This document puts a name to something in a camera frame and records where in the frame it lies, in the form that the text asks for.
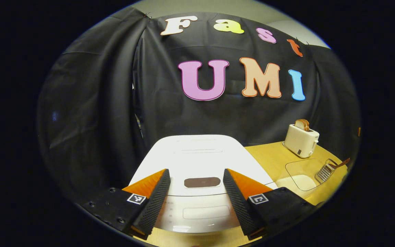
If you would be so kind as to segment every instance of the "white wall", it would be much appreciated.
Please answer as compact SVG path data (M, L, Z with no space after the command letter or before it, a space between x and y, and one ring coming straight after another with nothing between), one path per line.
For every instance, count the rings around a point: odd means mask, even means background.
M330 48L320 37L305 27L303 24L294 20L282 20L271 22L267 24L275 29L278 29L290 36L298 38L304 44L312 44Z
M260 22L298 38L304 44L328 47L315 33L288 15L253 0L143 0L132 4L153 18L187 12L231 14Z
M290 20L284 13L252 0L143 0L132 4L153 18L187 12L215 12L244 17L263 24Z

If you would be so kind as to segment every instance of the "bread slice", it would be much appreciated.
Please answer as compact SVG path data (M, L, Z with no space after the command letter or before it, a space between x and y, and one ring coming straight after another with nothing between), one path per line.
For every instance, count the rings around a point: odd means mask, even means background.
M298 119L295 121L295 127L304 131L309 131L309 121L306 119Z

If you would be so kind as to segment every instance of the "metal tongs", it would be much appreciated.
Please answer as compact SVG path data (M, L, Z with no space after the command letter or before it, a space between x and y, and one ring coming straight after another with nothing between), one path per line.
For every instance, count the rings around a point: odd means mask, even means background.
M350 158L347 158L345 161L343 161L341 164L337 164L335 161L333 161L331 158L326 160L326 163L324 166L320 169L320 171L315 175L315 179L320 182L320 184L324 183L327 181L330 176L334 173L334 171L341 166L344 166L350 161Z

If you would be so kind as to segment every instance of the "black cloth backdrop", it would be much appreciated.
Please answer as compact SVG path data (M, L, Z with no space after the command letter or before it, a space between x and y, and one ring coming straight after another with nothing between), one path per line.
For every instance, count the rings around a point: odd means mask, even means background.
M183 33L160 35L166 19L190 15L198 20ZM244 33L214 29L217 19L237 21ZM271 31L277 43L261 40L256 28ZM43 85L37 124L48 170L67 198L84 203L101 189L127 186L163 137L224 134L245 146L266 144L283 141L296 119L309 120L320 133L319 145L338 158L355 158L361 119L345 67L330 49L298 41L300 58L287 39L296 40L227 14L150 20L128 7L107 17L73 42ZM268 63L279 65L282 96L243 97L241 57L255 59L263 71ZM213 59L229 61L224 94L211 101L188 98L178 64L202 62L199 86L210 89L213 69L207 64ZM302 73L304 101L292 99L290 69Z

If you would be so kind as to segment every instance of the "white toaster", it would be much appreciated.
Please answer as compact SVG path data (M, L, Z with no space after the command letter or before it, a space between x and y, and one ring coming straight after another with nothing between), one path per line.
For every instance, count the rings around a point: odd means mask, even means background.
M305 131L295 125L289 125L283 145L299 157L307 158L315 150L319 137L320 133L312 129Z

